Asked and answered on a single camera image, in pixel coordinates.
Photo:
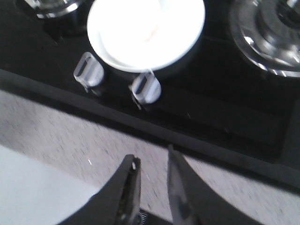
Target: stovetop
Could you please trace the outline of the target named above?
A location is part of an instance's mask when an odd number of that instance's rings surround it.
[[[183,59],[154,71],[162,95],[141,107],[128,88],[136,74],[105,64],[85,32],[60,37],[53,29],[59,21],[45,26],[22,0],[1,4],[2,86],[12,84],[53,98],[196,156],[203,154],[300,188],[300,80],[275,76],[243,56],[230,34],[231,0],[204,0],[201,37]],[[85,52],[105,69],[105,81],[96,94],[87,93],[73,77]]]

